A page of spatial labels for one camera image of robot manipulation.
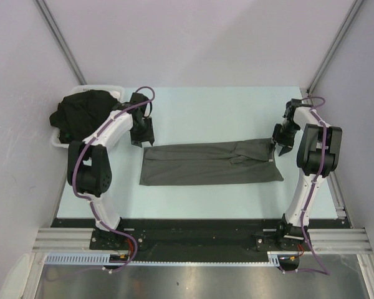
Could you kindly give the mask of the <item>dark grey t shirt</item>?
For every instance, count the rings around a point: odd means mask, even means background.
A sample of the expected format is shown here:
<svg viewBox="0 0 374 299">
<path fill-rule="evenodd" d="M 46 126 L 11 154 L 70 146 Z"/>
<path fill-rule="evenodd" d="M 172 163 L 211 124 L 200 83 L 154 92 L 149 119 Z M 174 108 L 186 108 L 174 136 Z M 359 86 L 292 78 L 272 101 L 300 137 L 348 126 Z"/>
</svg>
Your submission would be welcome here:
<svg viewBox="0 0 374 299">
<path fill-rule="evenodd" d="M 145 148 L 142 186 L 202 186 L 283 181 L 270 138 Z"/>
</svg>

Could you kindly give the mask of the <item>white t shirt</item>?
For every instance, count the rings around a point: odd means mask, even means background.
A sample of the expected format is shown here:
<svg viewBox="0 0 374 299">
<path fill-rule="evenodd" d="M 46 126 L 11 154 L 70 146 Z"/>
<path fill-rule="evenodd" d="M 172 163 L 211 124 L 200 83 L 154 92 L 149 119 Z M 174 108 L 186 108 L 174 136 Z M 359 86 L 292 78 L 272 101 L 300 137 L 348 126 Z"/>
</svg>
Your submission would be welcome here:
<svg viewBox="0 0 374 299">
<path fill-rule="evenodd" d="M 111 91 L 108 91 L 108 92 L 118 102 L 120 102 L 123 99 L 123 91 L 111 90 Z"/>
</svg>

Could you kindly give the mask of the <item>white plastic laundry bin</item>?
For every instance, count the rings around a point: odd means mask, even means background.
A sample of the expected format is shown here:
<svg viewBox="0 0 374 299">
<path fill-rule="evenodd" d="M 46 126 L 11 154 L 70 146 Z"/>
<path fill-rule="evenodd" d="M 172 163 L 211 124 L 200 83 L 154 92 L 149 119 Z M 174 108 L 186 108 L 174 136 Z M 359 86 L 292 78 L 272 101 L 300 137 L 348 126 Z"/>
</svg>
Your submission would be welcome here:
<svg viewBox="0 0 374 299">
<path fill-rule="evenodd" d="M 105 90 L 107 92 L 111 90 L 123 91 L 123 99 L 121 100 L 121 102 L 125 98 L 125 89 L 117 85 L 78 85 L 70 91 L 69 95 L 73 95 L 75 93 L 86 92 L 89 90 Z M 67 149 L 69 145 L 67 143 L 61 143 L 59 136 L 60 136 L 60 130 L 56 127 L 53 127 L 53 131 L 52 131 L 51 138 L 50 138 L 50 142 L 52 146 L 56 148 Z"/>
</svg>

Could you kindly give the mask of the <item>black t shirt pile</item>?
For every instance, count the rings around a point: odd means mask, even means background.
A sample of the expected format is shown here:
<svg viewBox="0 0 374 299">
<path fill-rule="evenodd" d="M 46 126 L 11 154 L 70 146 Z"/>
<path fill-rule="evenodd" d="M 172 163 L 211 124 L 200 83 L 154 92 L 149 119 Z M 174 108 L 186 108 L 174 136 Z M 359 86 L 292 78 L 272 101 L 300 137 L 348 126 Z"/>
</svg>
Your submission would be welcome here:
<svg viewBox="0 0 374 299">
<path fill-rule="evenodd" d="M 94 133 L 119 102 L 105 90 L 89 90 L 68 95 L 49 117 L 60 130 L 60 142 L 82 141 Z"/>
</svg>

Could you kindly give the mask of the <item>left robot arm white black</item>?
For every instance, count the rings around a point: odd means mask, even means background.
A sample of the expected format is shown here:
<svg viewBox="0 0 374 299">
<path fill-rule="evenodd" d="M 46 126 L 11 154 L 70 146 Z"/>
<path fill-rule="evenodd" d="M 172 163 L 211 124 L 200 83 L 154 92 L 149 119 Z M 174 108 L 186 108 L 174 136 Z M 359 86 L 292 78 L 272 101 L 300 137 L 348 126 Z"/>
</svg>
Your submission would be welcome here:
<svg viewBox="0 0 374 299">
<path fill-rule="evenodd" d="M 121 216 L 106 195 L 112 182 L 108 153 L 126 133 L 133 146 L 154 144 L 151 112 L 155 97 L 153 88 L 138 88 L 129 101 L 117 104 L 90 136 L 73 141 L 68 147 L 68 184 L 77 198 L 87 202 L 96 228 L 105 231 L 103 241 L 112 249 L 120 248 L 129 235 L 117 229 Z"/>
</svg>

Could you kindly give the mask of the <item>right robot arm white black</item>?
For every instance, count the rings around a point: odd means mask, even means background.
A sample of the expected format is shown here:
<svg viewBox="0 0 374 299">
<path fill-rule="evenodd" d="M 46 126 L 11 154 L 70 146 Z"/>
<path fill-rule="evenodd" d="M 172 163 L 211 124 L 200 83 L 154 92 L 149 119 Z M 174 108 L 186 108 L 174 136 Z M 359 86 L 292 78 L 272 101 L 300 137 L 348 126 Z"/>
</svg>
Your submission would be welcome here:
<svg viewBox="0 0 374 299">
<path fill-rule="evenodd" d="M 342 129 L 329 125 L 319 116 L 316 106 L 299 99 L 286 103 L 283 118 L 275 125 L 271 141 L 273 148 L 280 147 L 279 156 L 291 152 L 296 133 L 303 132 L 296 157 L 297 187 L 275 234 L 276 245 L 289 250 L 308 239 L 310 209 L 320 186 L 338 165 Z"/>
</svg>

